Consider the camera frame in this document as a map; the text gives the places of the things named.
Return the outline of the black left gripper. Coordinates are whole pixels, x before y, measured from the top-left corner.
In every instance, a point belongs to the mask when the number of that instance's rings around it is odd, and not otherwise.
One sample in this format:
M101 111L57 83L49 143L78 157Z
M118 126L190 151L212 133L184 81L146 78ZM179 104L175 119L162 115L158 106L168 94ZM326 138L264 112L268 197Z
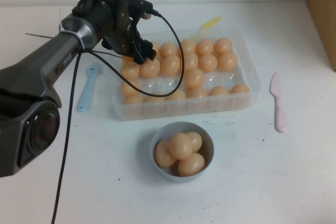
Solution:
M144 14L143 0L117 0L112 12L113 25L104 36L102 46L119 55L131 57L139 65L146 59L154 60L157 53L153 44L141 39L137 22Z

